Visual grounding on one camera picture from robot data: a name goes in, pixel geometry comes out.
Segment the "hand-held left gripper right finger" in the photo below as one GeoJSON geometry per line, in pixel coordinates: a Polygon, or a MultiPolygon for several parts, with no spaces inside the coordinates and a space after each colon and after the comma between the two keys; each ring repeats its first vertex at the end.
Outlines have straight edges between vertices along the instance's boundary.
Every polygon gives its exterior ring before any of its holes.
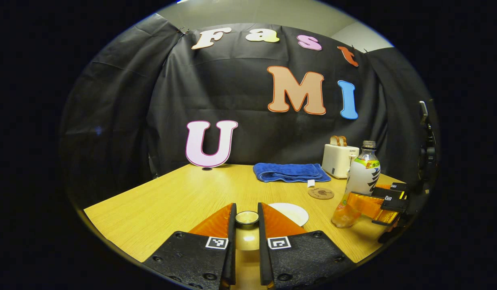
{"type": "Polygon", "coordinates": [[[312,290],[355,269],[323,231],[308,232],[266,203],[258,215],[260,281],[269,290],[312,290]]]}

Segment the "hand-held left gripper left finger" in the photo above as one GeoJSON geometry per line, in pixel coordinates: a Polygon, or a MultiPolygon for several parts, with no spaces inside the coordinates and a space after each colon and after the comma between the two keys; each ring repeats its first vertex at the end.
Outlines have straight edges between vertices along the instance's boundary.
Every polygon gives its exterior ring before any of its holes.
{"type": "Polygon", "coordinates": [[[143,264],[186,288],[230,289],[237,282],[236,214],[236,204],[230,203],[192,230],[175,231],[143,264]]]}

